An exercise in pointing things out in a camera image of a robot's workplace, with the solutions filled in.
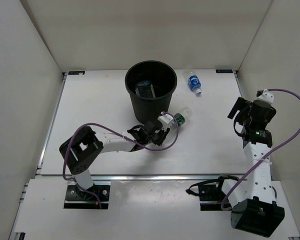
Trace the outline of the green label clear bottle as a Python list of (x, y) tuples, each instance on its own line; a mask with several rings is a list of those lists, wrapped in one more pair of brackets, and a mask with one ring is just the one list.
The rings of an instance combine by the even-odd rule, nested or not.
[(191, 116), (192, 111), (188, 107), (182, 108), (174, 115), (176, 121), (172, 118), (171, 123), (169, 124), (169, 128), (171, 130), (176, 130), (177, 128), (180, 128), (182, 125), (188, 122)]

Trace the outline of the yellow label clear bottle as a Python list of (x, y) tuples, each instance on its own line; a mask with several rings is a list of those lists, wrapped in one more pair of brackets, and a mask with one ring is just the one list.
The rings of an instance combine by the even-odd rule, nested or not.
[(134, 88), (136, 95), (139, 97), (146, 99), (154, 99), (156, 97), (151, 80), (140, 81), (135, 85)]

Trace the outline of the blue label clear bottle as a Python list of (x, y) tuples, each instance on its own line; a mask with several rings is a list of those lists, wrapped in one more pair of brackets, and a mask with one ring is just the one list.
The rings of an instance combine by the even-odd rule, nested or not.
[(198, 75), (196, 74), (195, 70), (190, 65), (187, 65), (184, 68), (183, 76), (184, 76), (190, 90), (192, 92), (194, 92), (197, 96), (200, 96), (202, 94), (202, 90), (201, 90), (202, 85), (201, 85)]

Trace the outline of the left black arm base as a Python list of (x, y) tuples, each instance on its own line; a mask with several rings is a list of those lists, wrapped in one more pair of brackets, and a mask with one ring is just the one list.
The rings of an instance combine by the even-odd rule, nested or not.
[(110, 200), (110, 181), (94, 181), (94, 186), (88, 189), (94, 193), (97, 198), (90, 193), (80, 190), (73, 181), (67, 183), (67, 188), (64, 197), (64, 209), (80, 209), (80, 210), (107, 210)]

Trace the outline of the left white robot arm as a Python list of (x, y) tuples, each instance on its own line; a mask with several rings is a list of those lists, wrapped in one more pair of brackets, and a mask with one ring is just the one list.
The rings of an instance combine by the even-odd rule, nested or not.
[(85, 123), (59, 147), (63, 158), (62, 176), (67, 181), (66, 169), (69, 169), (72, 179), (79, 183), (77, 194), (83, 200), (90, 200), (95, 194), (95, 188), (88, 170), (100, 154), (131, 153), (143, 149), (158, 152), (158, 149), (147, 145), (161, 146), (169, 132), (170, 128), (159, 120), (135, 125), (123, 133), (97, 123)]

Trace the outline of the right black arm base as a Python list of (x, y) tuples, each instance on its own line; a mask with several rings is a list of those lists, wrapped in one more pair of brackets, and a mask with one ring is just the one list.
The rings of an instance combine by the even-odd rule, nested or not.
[(233, 175), (221, 174), (218, 178), (192, 184), (185, 192), (188, 195), (199, 197), (201, 211), (221, 211), (221, 203), (226, 196), (222, 192), (222, 185), (225, 180), (237, 182), (239, 178)]

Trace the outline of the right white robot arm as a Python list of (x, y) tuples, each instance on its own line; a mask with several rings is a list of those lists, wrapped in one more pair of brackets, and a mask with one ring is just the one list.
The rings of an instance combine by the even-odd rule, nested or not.
[(239, 97), (228, 118), (242, 126), (236, 135), (242, 139), (247, 172), (240, 178), (226, 177), (214, 193), (223, 200), (221, 209), (231, 211), (232, 228), (265, 238), (270, 237), (285, 217), (278, 206), (271, 180), (272, 134), (266, 129), (276, 115), (272, 93), (262, 93), (254, 101)]

